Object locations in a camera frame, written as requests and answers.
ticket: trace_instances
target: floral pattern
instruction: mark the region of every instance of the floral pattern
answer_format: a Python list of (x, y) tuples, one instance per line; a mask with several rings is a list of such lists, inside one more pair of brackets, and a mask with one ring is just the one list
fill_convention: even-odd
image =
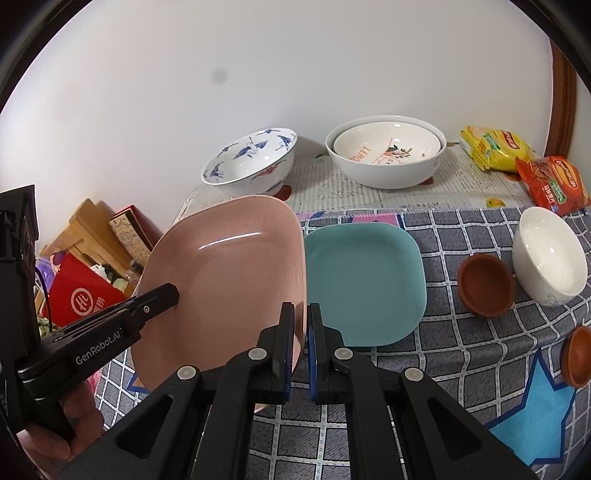
[(386, 165), (390, 165), (394, 160), (401, 164), (402, 162), (400, 159), (410, 157), (411, 152), (413, 151), (412, 148), (407, 150), (405, 148), (398, 148), (397, 145), (392, 143), (392, 140), (393, 138), (390, 138), (386, 151), (376, 158), (372, 164), (380, 165), (384, 161)]

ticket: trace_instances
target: red box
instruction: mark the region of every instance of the red box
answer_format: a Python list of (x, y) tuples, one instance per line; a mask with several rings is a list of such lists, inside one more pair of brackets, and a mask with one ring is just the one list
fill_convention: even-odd
[(68, 253), (49, 291), (51, 320), (63, 327), (123, 300), (123, 292)]

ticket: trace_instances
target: blue and white bowl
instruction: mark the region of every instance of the blue and white bowl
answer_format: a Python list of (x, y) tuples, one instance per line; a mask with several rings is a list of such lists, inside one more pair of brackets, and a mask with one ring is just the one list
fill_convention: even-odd
[(294, 163), (297, 135), (288, 128), (268, 128), (221, 149), (205, 165), (201, 178), (232, 197), (275, 195)]

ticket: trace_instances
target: stacked bowls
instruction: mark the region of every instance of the stacked bowls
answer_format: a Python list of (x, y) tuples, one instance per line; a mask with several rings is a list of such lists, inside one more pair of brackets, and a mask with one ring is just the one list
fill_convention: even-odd
[(438, 128), (399, 115), (359, 118), (326, 137), (326, 148), (341, 172), (362, 185), (390, 190), (433, 176), (446, 144)]

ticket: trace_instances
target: white bowl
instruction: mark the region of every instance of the white bowl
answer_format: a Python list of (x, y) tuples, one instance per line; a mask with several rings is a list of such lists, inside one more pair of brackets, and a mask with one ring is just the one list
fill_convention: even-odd
[[(336, 153), (334, 147), (338, 136), (351, 128), (376, 122), (406, 123), (422, 127), (437, 137), (440, 149), (430, 158), (425, 156), (420, 160), (407, 164), (394, 162), (372, 165), (353, 161)], [(441, 164), (441, 155), (447, 148), (446, 145), (445, 135), (433, 125), (422, 120), (400, 115), (375, 115), (359, 118), (338, 126), (326, 137), (326, 148), (337, 168), (352, 180), (377, 189), (403, 189), (418, 185), (432, 177)]]
[(295, 132), (287, 128), (246, 135), (207, 162), (201, 178), (232, 197), (275, 195), (293, 166), (296, 141)]
[(513, 266), (527, 294), (541, 305), (567, 303), (587, 283), (587, 259), (571, 228), (555, 213), (528, 208), (513, 239)]
[(341, 157), (371, 165), (407, 164), (441, 150), (439, 139), (426, 128), (404, 122), (375, 122), (349, 128), (335, 140)]

